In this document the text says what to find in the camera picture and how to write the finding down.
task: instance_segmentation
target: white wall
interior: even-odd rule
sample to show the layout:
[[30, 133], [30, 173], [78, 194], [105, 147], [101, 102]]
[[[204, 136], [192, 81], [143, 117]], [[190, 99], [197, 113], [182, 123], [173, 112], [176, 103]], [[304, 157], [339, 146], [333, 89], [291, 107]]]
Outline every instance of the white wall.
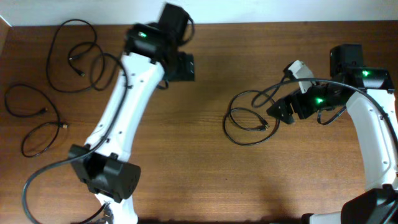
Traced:
[[[196, 23], [398, 20], [398, 0], [168, 0]], [[12, 26], [56, 25], [79, 18], [93, 24], [156, 21], [161, 0], [0, 0]]]

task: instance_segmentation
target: black cable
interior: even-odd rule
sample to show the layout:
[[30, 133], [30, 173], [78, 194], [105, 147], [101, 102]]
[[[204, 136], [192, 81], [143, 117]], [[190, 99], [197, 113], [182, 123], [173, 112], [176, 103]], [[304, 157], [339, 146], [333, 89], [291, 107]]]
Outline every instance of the black cable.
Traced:
[[[94, 40], [93, 40], [92, 42], [82, 42], [82, 43], [80, 43], [80, 44], [75, 45], [74, 47], [72, 47], [72, 48], [70, 49], [70, 51], [69, 51], [69, 53], [68, 53], [68, 58], [67, 58], [67, 59], [68, 59], [68, 64], [69, 64], [69, 66], [71, 66], [71, 68], [72, 68], [75, 72], [77, 72], [77, 74], [79, 74], [80, 76], [82, 76], [82, 77], [85, 76], [85, 74], [84, 74], [81, 70], [79, 70], [79, 69], [77, 69], [76, 67], [73, 66], [72, 61], [81, 58], [84, 54], [88, 53], [93, 47], [98, 48], [98, 50], [100, 51], [100, 55], [99, 55], [99, 56], [102, 58], [103, 63], [102, 63], [101, 73], [100, 73], [99, 77], [98, 77], [96, 80], [93, 80], [93, 77], [92, 77], [92, 76], [93, 76], [93, 72], [92, 72], [92, 71], [90, 72], [90, 85], [89, 85], [88, 87], [80, 88], [80, 89], [77, 89], [77, 90], [62, 90], [62, 89], [57, 88], [57, 87], [52, 83], [52, 81], [51, 81], [51, 79], [50, 79], [50, 72], [49, 72], [50, 59], [51, 59], [51, 54], [52, 54], [52, 51], [53, 51], [53, 48], [54, 48], [54, 45], [55, 45], [55, 41], [56, 41], [56, 39], [57, 39], [57, 36], [58, 36], [58, 33], [59, 33], [60, 29], [61, 29], [65, 24], [67, 24], [67, 23], [69, 23], [69, 22], [75, 22], [75, 21], [84, 22], [85, 24], [87, 24], [87, 25], [91, 28], [91, 30], [93, 31], [93, 33], [94, 33]], [[50, 50], [49, 50], [49, 54], [47, 55], [47, 61], [46, 61], [46, 64], [45, 64], [45, 75], [46, 75], [46, 77], [47, 77], [47, 81], [49, 82], [50, 86], [51, 86], [55, 91], [58, 91], [58, 92], [61, 92], [61, 93], [81, 93], [81, 92], [84, 92], [84, 91], [88, 91], [88, 90], [90, 90], [90, 89], [92, 89], [92, 88], [94, 88], [95, 90], [101, 91], [101, 90], [104, 90], [104, 89], [109, 85], [109, 84], [107, 84], [106, 87], [104, 87], [104, 88], [97, 88], [97, 87], [96, 87], [96, 84], [101, 80], [101, 78], [102, 78], [102, 76], [103, 76], [103, 73], [104, 73], [104, 70], [105, 70], [105, 58], [104, 58], [104, 53], [103, 53], [101, 47], [96, 43], [96, 41], [97, 41], [97, 33], [96, 33], [94, 27], [93, 27], [89, 22], [86, 22], [86, 21], [84, 21], [84, 20], [81, 20], [81, 19], [70, 19], [70, 20], [68, 20], [68, 21], [65, 21], [64, 23], [62, 23], [62, 24], [58, 27], [58, 29], [55, 31], [55, 34], [54, 34], [53, 39], [52, 39], [52, 42], [51, 42], [51, 44], [50, 44]], [[77, 49], [78, 47], [81, 47], [81, 46], [83, 46], [83, 45], [90, 45], [90, 46], [89, 46], [86, 50], [82, 51], [81, 53], [78, 53], [78, 54], [76, 54], [76, 55], [72, 55], [72, 53], [73, 53], [73, 51], [75, 51], [75, 49]]]
[[169, 88], [169, 81], [168, 81], [168, 80], [164, 80], [164, 86], [162, 86], [162, 85], [157, 85], [156, 88], [158, 88], [158, 89], [160, 89], [160, 90], [167, 90], [167, 89]]
[[376, 107], [376, 109], [380, 112], [381, 116], [383, 117], [383, 120], [386, 122], [387, 127], [390, 131], [390, 135], [392, 137], [392, 140], [394, 141], [394, 145], [396, 147], [396, 151], [398, 151], [398, 139], [397, 139], [397, 135], [396, 132], [394, 131], [394, 127], [392, 126], [391, 120], [389, 115], [384, 111], [384, 109], [380, 106], [380, 104], [373, 98], [371, 97], [369, 94], [365, 93], [364, 91], [360, 90], [359, 88], [350, 86], [348, 84], [344, 84], [344, 83], [340, 83], [340, 82], [336, 82], [333, 80], [326, 80], [326, 79], [321, 79], [321, 78], [298, 78], [295, 80], [289, 80], [286, 82], [281, 82], [281, 83], [277, 83], [275, 85], [272, 85], [268, 88], [266, 88], [265, 90], [262, 90], [259, 94], [265, 94], [270, 90], [279, 88], [283, 85], [287, 85], [287, 84], [291, 84], [291, 83], [297, 83], [297, 82], [325, 82], [325, 83], [332, 83], [334, 85], [338, 85], [338, 86], [342, 86], [345, 88], [349, 88], [350, 90], [354, 90], [357, 91], [358, 93], [362, 94], [363, 96], [365, 96], [368, 100], [370, 100], [370, 102]]
[[[76, 224], [87, 224], [90, 221], [92, 221], [95, 217], [97, 217], [97, 215], [99, 215], [107, 206], [109, 205], [109, 203], [104, 203], [101, 208], [99, 208], [99, 210], [94, 213], [92, 216], [88, 217], [87, 219], [81, 221], [80, 223], [76, 223]], [[99, 220], [95, 221], [95, 223], [99, 223], [100, 220], [102, 221], [102, 219], [100, 218]]]
[[52, 163], [52, 164], [49, 164], [49, 165], [47, 165], [47, 166], [45, 166], [45, 167], [43, 167], [43, 168], [37, 170], [36, 172], [34, 172], [34, 173], [27, 179], [27, 181], [26, 181], [26, 183], [25, 183], [25, 185], [24, 185], [23, 191], [22, 191], [22, 206], [23, 206], [24, 212], [25, 212], [26, 216], [28, 217], [28, 219], [29, 219], [31, 222], [35, 223], [35, 224], [39, 224], [39, 221], [37, 221], [37, 220], [33, 217], [33, 215], [31, 214], [31, 212], [29, 211], [28, 206], [27, 206], [27, 200], [26, 200], [27, 189], [29, 188], [29, 185], [32, 183], [32, 181], [33, 181], [37, 176], [39, 176], [39, 175], [42, 174], [43, 172], [45, 172], [45, 171], [47, 171], [47, 170], [50, 170], [50, 169], [53, 169], [53, 168], [56, 168], [56, 167], [59, 167], [59, 166], [62, 166], [62, 165], [65, 165], [65, 164], [69, 164], [69, 163], [74, 162], [74, 161], [77, 161], [77, 160], [80, 160], [80, 159], [82, 159], [82, 158], [84, 158], [84, 157], [86, 157], [86, 156], [88, 156], [88, 155], [94, 153], [98, 148], [100, 148], [100, 147], [102, 146], [102, 144], [106, 141], [106, 138], [109, 136], [110, 132], [112, 131], [112, 128], [113, 128], [113, 126], [114, 126], [114, 124], [115, 124], [115, 122], [116, 122], [116, 120], [117, 120], [117, 118], [118, 118], [118, 116], [119, 116], [120, 110], [121, 110], [121, 108], [122, 108], [122, 106], [123, 106], [124, 100], [126, 99], [127, 90], [128, 90], [128, 86], [129, 86], [129, 80], [128, 80], [128, 75], [127, 75], [126, 69], [124, 68], [124, 66], [123, 66], [123, 64], [120, 62], [120, 60], [119, 60], [118, 58], [116, 58], [115, 56], [113, 56], [113, 55], [111, 55], [111, 54], [109, 54], [109, 53], [104, 53], [103, 55], [104, 55], [105, 57], [110, 57], [111, 59], [113, 59], [113, 60], [121, 67], [121, 69], [122, 69], [123, 72], [124, 72], [123, 76], [124, 76], [125, 79], [126, 79], [126, 83], [125, 83], [125, 86], [124, 86], [124, 91], [123, 91], [122, 98], [121, 98], [121, 100], [120, 100], [120, 102], [119, 102], [119, 105], [118, 105], [118, 107], [117, 107], [117, 109], [116, 109], [116, 112], [115, 112], [115, 114], [114, 114], [114, 116], [113, 116], [113, 118], [112, 118], [112, 120], [111, 120], [111, 123], [109, 124], [109, 126], [108, 126], [108, 128], [107, 128], [105, 134], [104, 134], [104, 135], [102, 136], [102, 138], [99, 140], [99, 142], [98, 142], [97, 145], [95, 145], [94, 147], [92, 147], [87, 153], [85, 153], [85, 154], [83, 154], [83, 155], [76, 156], [76, 157], [74, 157], [74, 158], [65, 159], [65, 160], [62, 160], [62, 161], [59, 161], [59, 162], [54, 162], [54, 163]]
[[318, 118], [317, 118], [317, 121], [318, 121], [319, 124], [322, 124], [322, 125], [331, 124], [331, 123], [334, 122], [337, 118], [339, 118], [339, 117], [344, 113], [344, 111], [346, 111], [346, 109], [347, 109], [347, 107], [346, 107], [346, 106], [343, 106], [343, 107], [342, 107], [335, 115], [333, 115], [328, 121], [325, 121], [325, 122], [323, 122], [323, 123], [322, 123], [322, 111], [323, 111], [323, 110], [318, 110]]
[[100, 218], [99, 220], [95, 221], [93, 224], [105, 224], [106, 219], [105, 218]]
[[[34, 90], [34, 91], [40, 93], [40, 94], [50, 103], [51, 107], [54, 109], [55, 115], [57, 116], [57, 121], [50, 121], [50, 122], [46, 122], [46, 123], [40, 124], [39, 126], [37, 126], [36, 128], [34, 128], [33, 130], [31, 130], [29, 133], [27, 133], [27, 135], [26, 135], [26, 136], [24, 137], [24, 139], [22, 140], [22, 144], [21, 144], [21, 153], [22, 153], [22, 155], [23, 155], [24, 157], [32, 158], [32, 157], [39, 156], [39, 155], [41, 155], [43, 152], [47, 151], [47, 150], [50, 148], [50, 146], [54, 143], [54, 141], [56, 140], [56, 138], [57, 138], [57, 136], [58, 136], [58, 133], [59, 133], [59, 131], [60, 131], [60, 128], [68, 128], [68, 125], [61, 122], [60, 113], [58, 112], [57, 107], [54, 105], [54, 103], [50, 100], [50, 98], [49, 98], [45, 93], [43, 93], [41, 90], [38, 90], [38, 89], [36, 89], [36, 88], [34, 88], [34, 87], [30, 86], [30, 85], [21, 84], [21, 83], [10, 86], [10, 87], [8, 88], [8, 90], [6, 91], [6, 93], [4, 94], [4, 105], [5, 105], [6, 110], [7, 110], [7, 112], [8, 112], [9, 114], [11, 114], [11, 115], [13, 115], [13, 116], [15, 116], [15, 117], [18, 117], [18, 118], [31, 118], [31, 117], [38, 116], [38, 115], [41, 115], [41, 114], [44, 114], [44, 113], [47, 112], [47, 108], [42, 108], [42, 109], [39, 110], [38, 112], [35, 112], [35, 113], [32, 113], [32, 114], [16, 114], [16, 113], [12, 112], [12, 111], [10, 110], [10, 108], [9, 108], [8, 100], [7, 100], [7, 99], [8, 99], [8, 96], [9, 96], [9, 94], [10, 94], [10, 91], [13, 90], [14, 88], [17, 88], [17, 87], [28, 88], [28, 89], [31, 89], [31, 90]], [[38, 152], [38, 153], [36, 153], [36, 154], [33, 154], [33, 155], [28, 155], [28, 154], [26, 154], [26, 153], [25, 153], [25, 150], [24, 150], [24, 146], [25, 146], [26, 140], [27, 140], [33, 133], [35, 133], [37, 130], [39, 130], [40, 128], [42, 128], [42, 127], [44, 127], [44, 126], [48, 126], [48, 125], [56, 125], [56, 126], [57, 126], [57, 130], [56, 130], [56, 132], [55, 132], [55, 134], [54, 134], [54, 137], [53, 137], [52, 140], [50, 141], [50, 143], [49, 143], [43, 150], [41, 150], [40, 152]]]
[[[284, 75], [284, 76], [282, 77], [282, 79], [280, 80], [279, 83], [282, 83], [286, 78], [287, 78], [287, 76]], [[259, 91], [259, 93], [258, 93], [258, 94], [253, 98], [253, 100], [251, 101], [251, 106], [252, 106], [253, 108], [259, 108], [259, 107], [264, 106], [269, 100], [271, 100], [271, 98], [273, 98], [273, 97], [275, 96], [275, 94], [276, 94], [276, 92], [277, 92], [278, 90], [279, 90], [279, 87], [277, 87], [277, 88], [271, 93], [271, 95], [269, 95], [269, 97], [268, 97], [264, 102], [260, 103], [259, 105], [255, 105], [254, 102], [256, 102], [256, 100], [262, 95], [262, 94], [260, 93], [260, 91]]]
[[188, 42], [190, 42], [193, 39], [193, 36], [195, 35], [195, 23], [193, 22], [193, 19], [191, 17], [189, 17], [188, 20], [191, 22], [191, 35], [186, 40], [182, 40], [178, 44], [179, 47], [181, 47], [181, 46], [187, 44]]
[[[227, 130], [226, 130], [226, 119], [227, 119], [228, 117], [229, 117], [229, 119], [231, 120], [231, 122], [232, 122], [234, 125], [236, 125], [238, 128], [240, 128], [240, 129], [242, 129], [242, 130], [245, 130], [245, 131], [265, 131], [265, 130], [268, 129], [268, 127], [269, 127], [269, 126], [268, 126], [268, 122], [267, 122], [261, 115], [259, 115], [258, 113], [254, 112], [254, 111], [252, 111], [252, 110], [249, 110], [249, 109], [247, 109], [247, 108], [241, 108], [241, 107], [232, 108], [232, 104], [234, 103], [234, 101], [235, 101], [238, 97], [243, 96], [243, 95], [245, 95], [245, 94], [247, 94], [247, 93], [260, 93], [260, 92], [261, 92], [261, 91], [259, 91], [259, 90], [247, 90], [247, 91], [243, 91], [243, 92], [241, 92], [241, 93], [235, 95], [235, 96], [232, 98], [232, 100], [229, 102], [228, 109], [227, 109], [227, 113], [224, 115], [224, 118], [223, 118], [223, 131], [224, 131], [224, 134], [226, 135], [226, 137], [227, 137], [231, 142], [233, 142], [233, 143], [235, 143], [235, 144], [237, 144], [237, 145], [239, 145], [239, 146], [253, 146], [253, 145], [256, 145], [256, 144], [260, 144], [260, 143], [262, 143], [262, 142], [264, 142], [264, 141], [270, 139], [271, 137], [273, 137], [273, 135], [277, 132], [277, 130], [278, 130], [278, 128], [279, 128], [280, 121], [279, 121], [278, 119], [276, 119], [274, 129], [272, 130], [272, 132], [271, 132], [270, 134], [268, 134], [264, 139], [261, 139], [260, 141], [249, 142], [249, 143], [237, 142], [237, 141], [235, 141], [235, 140], [229, 135], [229, 133], [227, 132]], [[264, 93], [264, 94], [262, 94], [262, 95], [266, 96], [267, 99], [269, 99], [269, 100], [271, 101], [272, 104], [275, 103], [274, 99], [272, 99], [272, 98], [271, 98], [270, 96], [268, 96], [267, 94]], [[261, 122], [261, 125], [258, 126], [258, 127], [255, 127], [255, 128], [245, 128], [245, 127], [241, 126], [240, 124], [238, 124], [238, 122], [235, 121], [235, 119], [234, 119], [233, 116], [232, 116], [232, 113], [233, 113], [234, 111], [237, 111], [237, 110], [247, 111], [247, 112], [249, 112], [249, 113], [252, 113], [252, 114], [256, 115], [256, 116], [259, 118], [259, 120], [260, 120], [260, 122]]]

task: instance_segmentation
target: wooden table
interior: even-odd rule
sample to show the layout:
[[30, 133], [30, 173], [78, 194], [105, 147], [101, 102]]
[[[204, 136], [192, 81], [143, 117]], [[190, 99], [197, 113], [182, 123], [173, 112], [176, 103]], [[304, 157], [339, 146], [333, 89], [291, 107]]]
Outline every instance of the wooden table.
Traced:
[[[104, 51], [118, 54], [130, 26], [96, 26]], [[35, 170], [67, 157], [72, 144], [83, 144], [96, 126], [111, 94], [89, 91], [57, 93], [45, 79], [45, 61], [55, 27], [13, 27], [0, 58], [1, 92], [12, 83], [30, 83], [57, 105], [70, 124], [45, 154], [27, 159], [20, 153], [24, 135], [55, 114], [20, 119], [0, 104], [0, 220], [28, 223], [22, 211], [22, 186]], [[278, 82], [290, 62], [304, 61], [318, 78], [329, 78], [329, 51], [343, 43], [361, 43], [366, 65], [388, 69], [398, 86], [398, 22], [297, 22], [197, 25], [194, 40], [182, 50], [195, 56], [196, 82], [171, 83], [156, 90], [146, 108], [133, 144], [130, 162], [142, 175], [134, 192], [141, 218], [160, 220], [258, 221], [300, 217], [303, 213], [340, 210], [364, 192], [364, 169], [357, 135], [345, 113], [330, 126], [315, 115], [293, 125], [281, 124], [269, 141], [237, 146], [222, 132], [221, 119], [229, 100], [248, 89]], [[57, 86], [88, 84], [68, 67], [67, 52], [91, 40], [87, 27], [64, 28], [55, 44], [50, 66]], [[90, 57], [76, 62], [87, 70]], [[276, 98], [297, 88], [288, 86]], [[250, 97], [236, 104], [249, 107]], [[37, 111], [48, 103], [27, 90], [10, 96], [15, 111]], [[266, 108], [259, 112], [265, 114]], [[241, 113], [240, 121], [256, 125]], [[228, 125], [241, 141], [266, 133], [247, 133]], [[33, 148], [49, 141], [54, 127], [28, 141]], [[70, 166], [41, 175], [28, 193], [29, 207], [44, 223], [83, 220], [99, 208], [94, 195], [80, 183]]]

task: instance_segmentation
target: black plastic cover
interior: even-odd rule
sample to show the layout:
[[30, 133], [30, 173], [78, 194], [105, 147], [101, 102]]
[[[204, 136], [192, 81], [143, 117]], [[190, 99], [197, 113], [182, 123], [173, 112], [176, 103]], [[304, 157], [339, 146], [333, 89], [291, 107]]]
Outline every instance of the black plastic cover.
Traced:
[[342, 44], [330, 50], [330, 76], [332, 78], [347, 66], [364, 66], [361, 44]]
[[[372, 189], [344, 204], [341, 224], [380, 223], [388, 216], [396, 199], [396, 192], [391, 188]], [[396, 221], [396, 217], [393, 217], [389, 223]]]
[[181, 7], [167, 3], [158, 22], [158, 28], [175, 36], [178, 44], [183, 42], [189, 15]]
[[[89, 149], [72, 145], [69, 158], [87, 153]], [[94, 194], [104, 194], [113, 198], [117, 203], [127, 199], [136, 189], [141, 175], [141, 168], [127, 162], [117, 161], [116, 158], [92, 153], [83, 159], [72, 162], [81, 182]]]
[[177, 43], [171, 35], [144, 24], [136, 24], [126, 34], [125, 53], [134, 52], [151, 58], [151, 62], [164, 62], [167, 70], [177, 67]]
[[293, 110], [290, 104], [290, 97], [283, 97], [277, 100], [267, 109], [267, 114], [273, 118], [285, 122], [286, 124], [293, 124]]
[[174, 72], [165, 73], [163, 79], [171, 82], [195, 81], [193, 55], [179, 52], [177, 58], [177, 69]]
[[346, 67], [345, 74], [350, 77], [349, 84], [359, 89], [387, 90], [389, 93], [395, 90], [390, 74], [384, 68]]

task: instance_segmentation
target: robotic arm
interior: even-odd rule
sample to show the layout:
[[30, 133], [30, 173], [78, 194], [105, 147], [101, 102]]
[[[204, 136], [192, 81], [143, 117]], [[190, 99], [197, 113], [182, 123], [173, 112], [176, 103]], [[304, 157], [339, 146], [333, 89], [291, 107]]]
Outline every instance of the robotic arm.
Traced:
[[127, 88], [119, 116], [106, 135], [105, 143], [89, 156], [72, 162], [80, 181], [106, 206], [105, 219], [109, 224], [138, 221], [132, 193], [141, 169], [128, 160], [134, 135], [152, 92], [162, 80], [167, 86], [168, 81], [194, 80], [193, 56], [177, 51], [187, 42], [183, 35], [188, 21], [192, 22], [192, 19], [181, 7], [166, 4], [158, 23], [136, 24], [128, 31], [121, 57], [126, 72], [120, 71], [105, 112], [85, 146], [73, 145], [69, 151], [69, 158], [80, 156], [105, 136]]
[[[388, 114], [392, 128], [398, 132], [394, 86], [387, 70], [363, 65], [362, 47], [345, 44], [330, 52], [332, 80], [345, 83], [376, 100]], [[313, 78], [312, 72], [300, 61], [290, 64], [285, 75]], [[398, 208], [398, 156], [393, 136], [384, 116], [364, 95], [338, 85], [300, 82], [300, 89], [279, 99], [267, 113], [292, 124], [292, 115], [306, 119], [318, 110], [346, 106], [353, 119], [361, 147], [367, 192], [347, 202], [341, 212], [302, 217], [306, 224], [393, 223]]]

